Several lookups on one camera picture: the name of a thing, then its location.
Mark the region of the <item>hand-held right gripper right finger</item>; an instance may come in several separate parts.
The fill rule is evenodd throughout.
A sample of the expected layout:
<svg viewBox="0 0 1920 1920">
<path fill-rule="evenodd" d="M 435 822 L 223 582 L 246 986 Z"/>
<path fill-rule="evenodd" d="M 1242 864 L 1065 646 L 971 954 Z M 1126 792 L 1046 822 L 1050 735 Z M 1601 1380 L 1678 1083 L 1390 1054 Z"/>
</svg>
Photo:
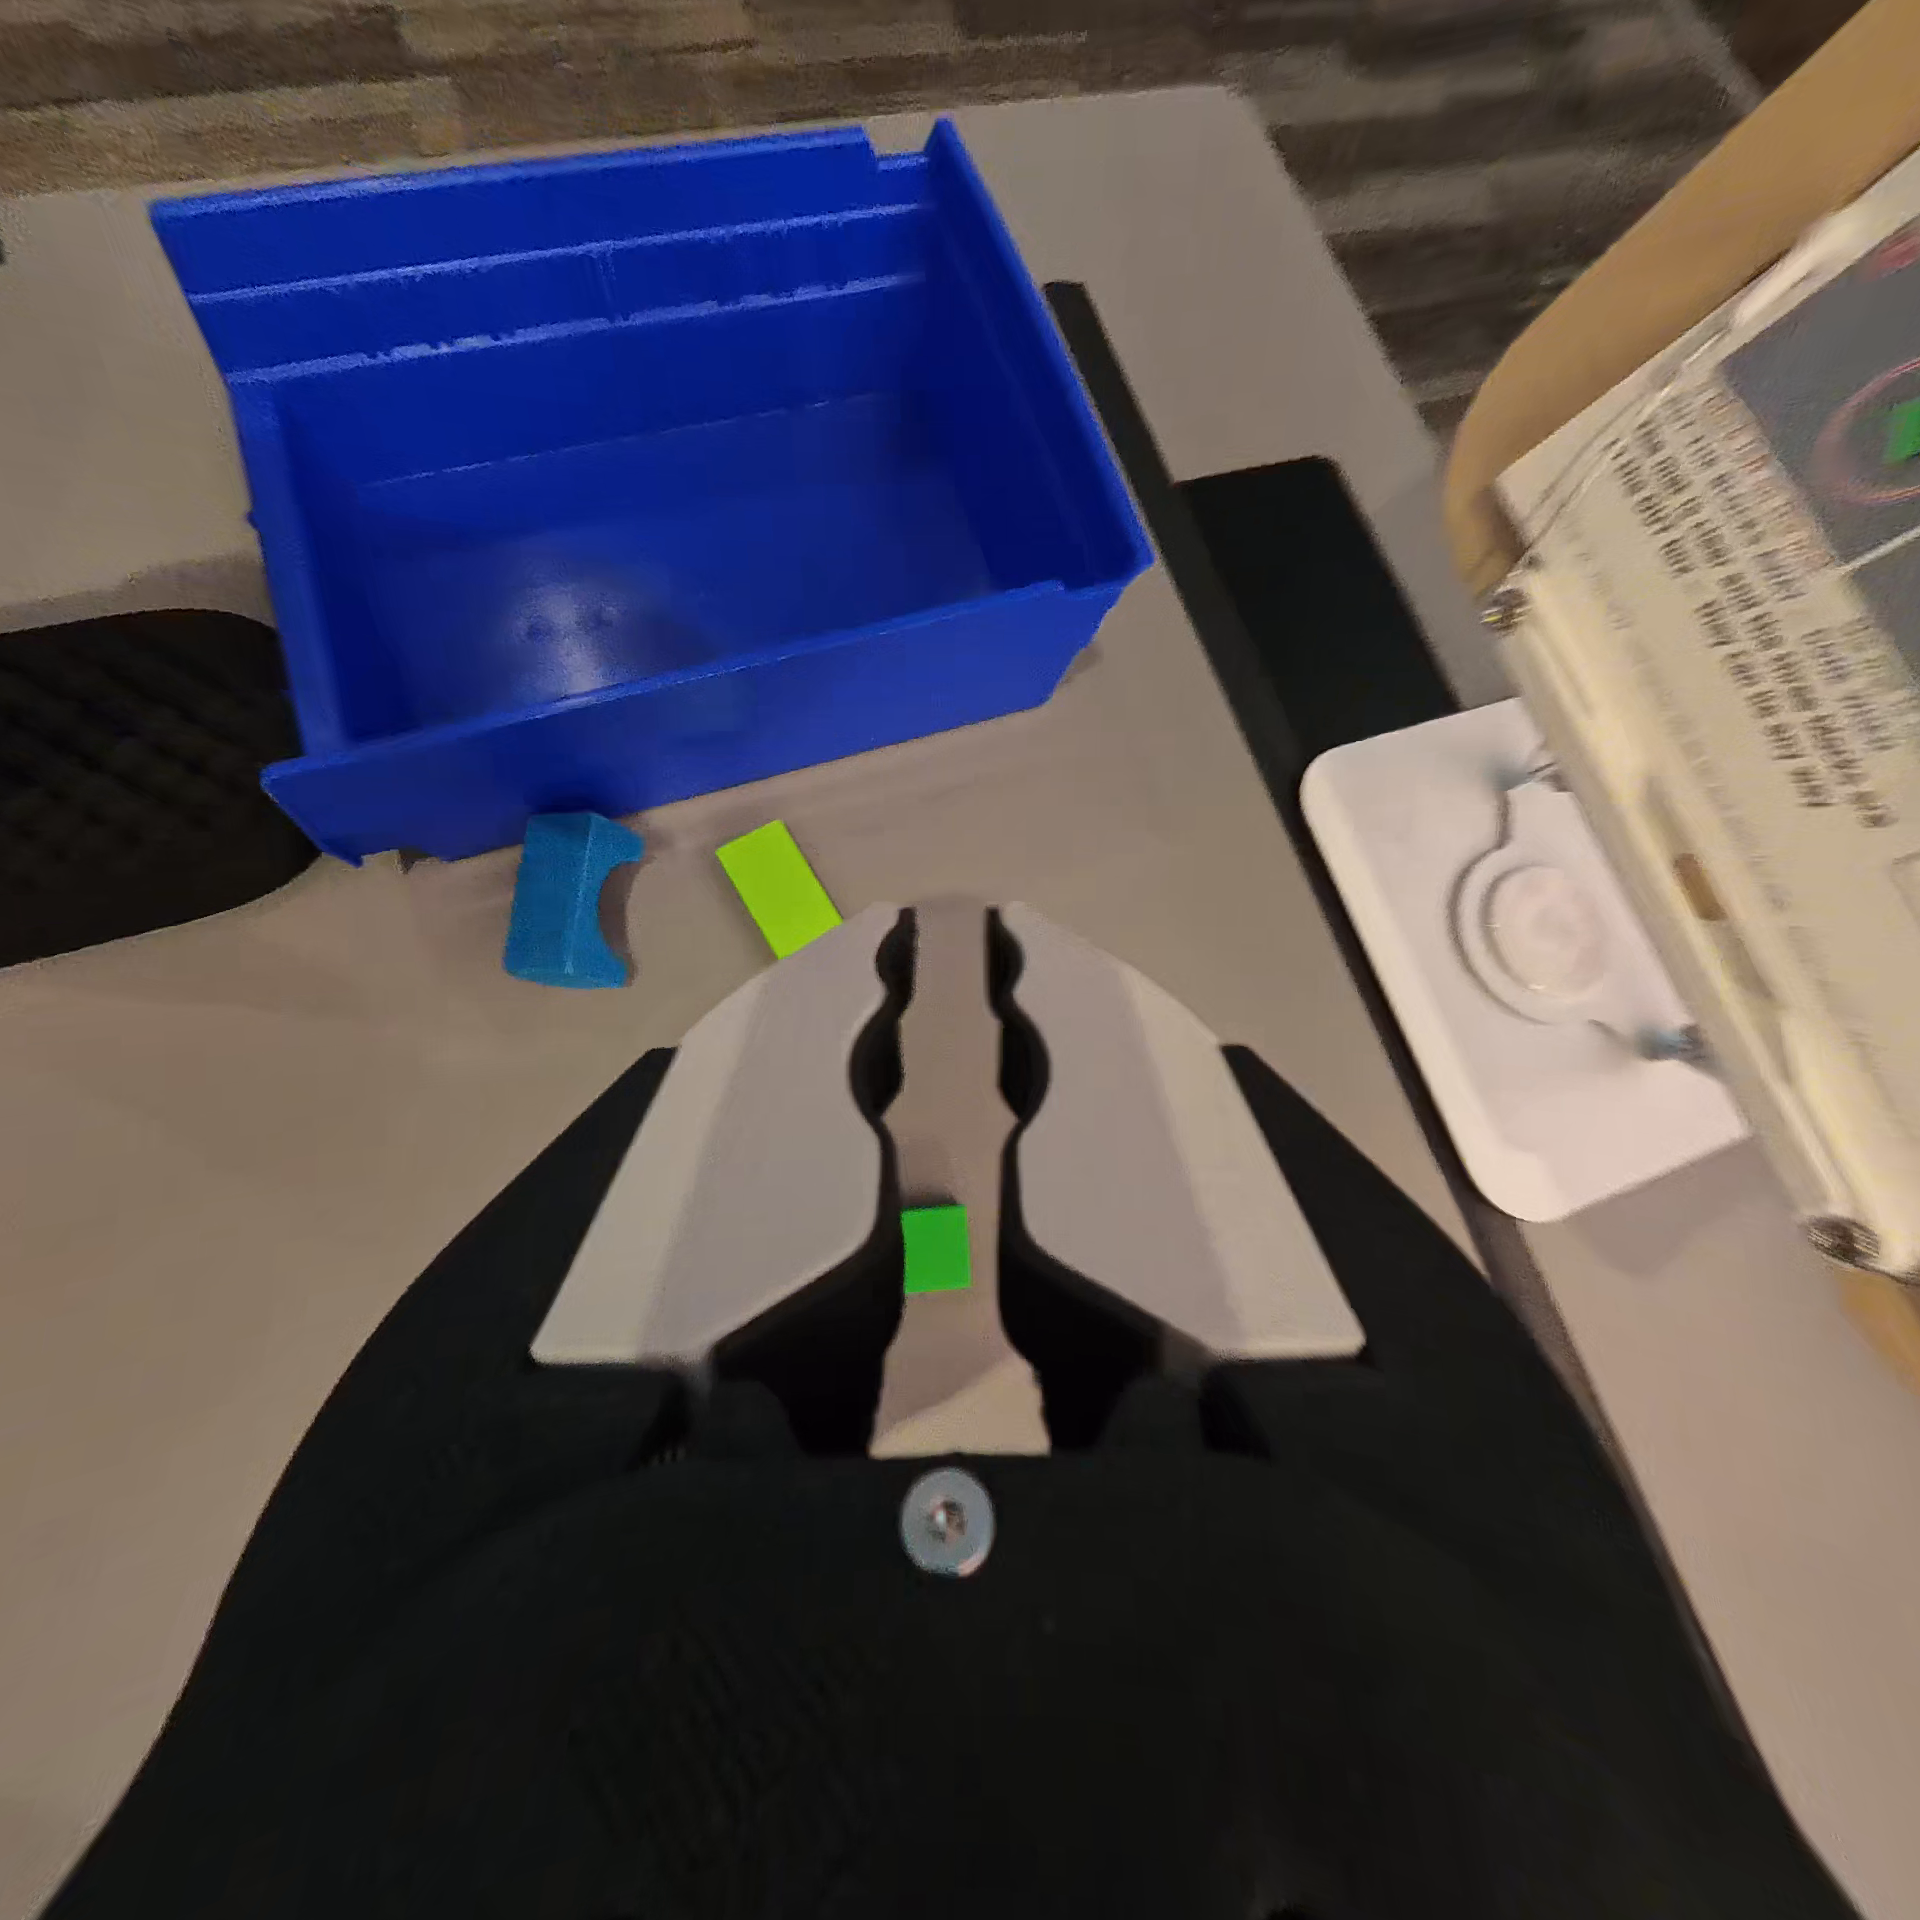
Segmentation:
<svg viewBox="0 0 1920 1920">
<path fill-rule="evenodd" d="M 1211 1363 L 1351 1360 L 1365 1333 L 1216 1031 L 1027 902 L 991 914 L 999 1308 L 1033 1364 L 1053 1312 Z"/>
</svg>

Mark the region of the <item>printed instruction sheet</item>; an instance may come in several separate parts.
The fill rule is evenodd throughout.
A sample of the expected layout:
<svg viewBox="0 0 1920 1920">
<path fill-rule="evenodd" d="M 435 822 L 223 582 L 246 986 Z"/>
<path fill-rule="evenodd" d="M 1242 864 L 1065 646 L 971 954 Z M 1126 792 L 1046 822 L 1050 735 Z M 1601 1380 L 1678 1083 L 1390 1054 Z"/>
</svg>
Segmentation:
<svg viewBox="0 0 1920 1920">
<path fill-rule="evenodd" d="M 1509 644 L 1816 1247 L 1915 1285 L 1915 154 L 1495 479 Z"/>
</svg>

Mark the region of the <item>blue arch block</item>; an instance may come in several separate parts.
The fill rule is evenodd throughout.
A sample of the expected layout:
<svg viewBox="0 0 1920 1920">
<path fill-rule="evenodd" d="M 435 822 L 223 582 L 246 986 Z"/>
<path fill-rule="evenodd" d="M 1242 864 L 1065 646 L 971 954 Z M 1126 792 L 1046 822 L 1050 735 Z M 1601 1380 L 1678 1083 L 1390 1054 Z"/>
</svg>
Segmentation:
<svg viewBox="0 0 1920 1920">
<path fill-rule="evenodd" d="M 639 829 L 587 808 L 545 811 L 519 844 L 502 967 L 507 975 L 566 992 L 617 992 L 633 964 L 605 925 L 605 894 L 645 856 Z"/>
</svg>

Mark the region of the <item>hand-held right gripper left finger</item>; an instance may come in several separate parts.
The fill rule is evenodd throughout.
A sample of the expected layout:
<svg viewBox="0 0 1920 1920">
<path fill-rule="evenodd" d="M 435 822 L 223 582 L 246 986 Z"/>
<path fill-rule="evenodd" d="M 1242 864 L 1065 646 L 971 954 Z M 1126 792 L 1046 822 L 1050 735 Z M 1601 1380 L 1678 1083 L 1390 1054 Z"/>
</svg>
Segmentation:
<svg viewBox="0 0 1920 1920">
<path fill-rule="evenodd" d="M 686 1034 L 535 1333 L 535 1363 L 705 1367 L 899 1223 L 888 1116 L 918 954 L 910 908 L 867 908 Z"/>
</svg>

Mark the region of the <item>wooden document stand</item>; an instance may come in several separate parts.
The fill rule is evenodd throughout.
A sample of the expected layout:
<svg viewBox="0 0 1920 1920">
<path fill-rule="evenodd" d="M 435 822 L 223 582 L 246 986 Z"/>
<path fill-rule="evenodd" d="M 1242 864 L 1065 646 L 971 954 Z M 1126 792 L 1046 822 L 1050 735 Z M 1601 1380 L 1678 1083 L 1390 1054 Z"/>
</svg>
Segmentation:
<svg viewBox="0 0 1920 1920">
<path fill-rule="evenodd" d="M 1521 683 L 1505 586 L 1521 536 L 1497 478 L 1915 154 L 1915 51 L 1915 5 L 1866 5 L 1505 351 L 1457 430 L 1445 509 L 1517 698 L 1333 748 L 1303 776 L 1313 839 L 1457 1152 L 1521 1220 L 1745 1139 L 1770 1156 Z"/>
</svg>

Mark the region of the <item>black mesh pad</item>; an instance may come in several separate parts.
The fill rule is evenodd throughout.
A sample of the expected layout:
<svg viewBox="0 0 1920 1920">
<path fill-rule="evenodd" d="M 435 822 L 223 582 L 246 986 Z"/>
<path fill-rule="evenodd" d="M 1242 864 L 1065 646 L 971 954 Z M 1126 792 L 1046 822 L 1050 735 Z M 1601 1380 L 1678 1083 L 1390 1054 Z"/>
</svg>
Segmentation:
<svg viewBox="0 0 1920 1920">
<path fill-rule="evenodd" d="M 320 848 L 264 786 L 297 717 L 277 632 L 168 608 L 2 638 L 6 968 L 217 916 Z"/>
</svg>

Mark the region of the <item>lime green plank block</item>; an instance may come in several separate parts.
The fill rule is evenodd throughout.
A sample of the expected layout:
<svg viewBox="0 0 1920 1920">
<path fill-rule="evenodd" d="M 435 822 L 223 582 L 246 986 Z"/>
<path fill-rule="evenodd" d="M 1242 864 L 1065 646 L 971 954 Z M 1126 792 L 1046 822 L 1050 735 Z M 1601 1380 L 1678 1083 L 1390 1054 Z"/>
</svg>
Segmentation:
<svg viewBox="0 0 1920 1920">
<path fill-rule="evenodd" d="M 767 951 L 783 962 L 845 925 L 845 914 L 785 821 L 738 832 L 713 850 Z"/>
</svg>

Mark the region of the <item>blue plastic bin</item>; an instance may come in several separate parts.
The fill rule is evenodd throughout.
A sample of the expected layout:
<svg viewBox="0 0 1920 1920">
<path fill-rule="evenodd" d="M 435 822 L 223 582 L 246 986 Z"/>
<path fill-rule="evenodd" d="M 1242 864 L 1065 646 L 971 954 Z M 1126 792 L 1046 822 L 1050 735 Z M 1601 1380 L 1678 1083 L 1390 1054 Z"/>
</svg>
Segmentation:
<svg viewBox="0 0 1920 1920">
<path fill-rule="evenodd" d="M 327 855 L 1046 703 L 1152 562 L 952 119 L 158 199 Z"/>
</svg>

